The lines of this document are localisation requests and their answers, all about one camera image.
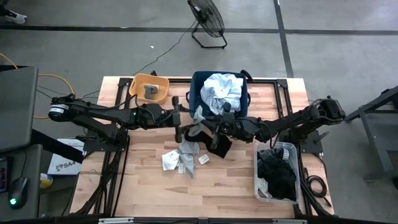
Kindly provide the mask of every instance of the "green light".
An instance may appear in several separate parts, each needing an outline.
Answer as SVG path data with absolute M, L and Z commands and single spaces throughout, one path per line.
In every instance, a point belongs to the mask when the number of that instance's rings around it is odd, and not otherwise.
M 11 205 L 15 205 L 17 203 L 17 200 L 15 198 L 10 200 Z

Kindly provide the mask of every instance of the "blue laundry basket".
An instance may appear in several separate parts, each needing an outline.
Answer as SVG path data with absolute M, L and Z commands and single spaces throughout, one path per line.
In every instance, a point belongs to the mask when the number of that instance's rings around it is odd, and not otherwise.
M 241 111 L 235 112 L 235 117 L 243 118 L 248 115 L 248 108 L 250 105 L 250 94 L 248 93 L 248 83 L 246 77 L 252 80 L 248 72 L 242 70 L 241 73 L 234 72 L 214 72 L 214 71 L 199 71 L 195 72 L 192 76 L 190 91 L 186 94 L 186 99 L 189 103 L 190 116 L 193 117 L 199 105 L 203 108 L 203 116 L 214 116 L 210 108 L 201 100 L 200 90 L 203 87 L 205 80 L 214 73 L 220 74 L 233 74 L 236 78 L 243 78 L 242 95 L 241 95 Z

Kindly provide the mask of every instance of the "fan base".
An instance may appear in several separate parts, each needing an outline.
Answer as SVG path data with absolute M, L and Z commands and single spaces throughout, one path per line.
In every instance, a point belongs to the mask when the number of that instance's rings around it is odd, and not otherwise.
M 192 38 L 194 38 L 195 41 L 198 42 L 198 44 L 200 45 L 201 48 L 204 48 L 204 49 L 224 49 L 224 48 L 228 45 L 228 43 L 227 43 L 227 41 L 226 41 L 224 35 L 221 34 L 221 37 L 223 38 L 224 43 L 225 43 L 224 45 L 222 45 L 222 46 L 210 46 L 210 47 L 204 46 L 204 45 L 201 44 L 201 42 L 195 37 L 195 34 L 194 34 L 194 33 L 198 30 L 198 26 L 199 26 L 199 23 L 197 23 L 197 25 L 195 26 L 194 30 L 192 31 Z

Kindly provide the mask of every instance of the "clear plastic bin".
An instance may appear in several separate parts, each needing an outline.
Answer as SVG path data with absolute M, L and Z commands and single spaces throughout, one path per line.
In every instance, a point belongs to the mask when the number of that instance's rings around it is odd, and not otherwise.
M 274 198 L 266 198 L 266 197 L 261 197 L 259 195 L 259 184 L 257 183 L 257 152 L 258 151 L 263 151 L 263 150 L 270 150 L 269 144 L 265 144 L 263 142 L 256 142 L 254 145 L 254 195 L 256 198 L 262 202 L 285 202 L 285 203 L 291 203 L 291 204 L 297 204 L 300 201 L 300 176 L 299 176 L 299 164 L 298 164 L 298 159 L 297 159 L 297 150 L 296 147 L 287 142 L 277 142 L 275 145 L 275 148 L 284 148 L 289 151 L 289 160 L 287 161 L 291 168 L 293 169 L 295 175 L 296 175 L 296 201 L 292 201 L 289 199 L 274 199 Z

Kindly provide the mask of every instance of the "computer mouse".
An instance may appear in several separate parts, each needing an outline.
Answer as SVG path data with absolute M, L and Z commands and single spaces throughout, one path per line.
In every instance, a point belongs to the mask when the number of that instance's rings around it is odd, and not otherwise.
M 12 209 L 22 208 L 27 200 L 27 178 L 20 177 L 12 181 L 8 191 L 8 203 Z

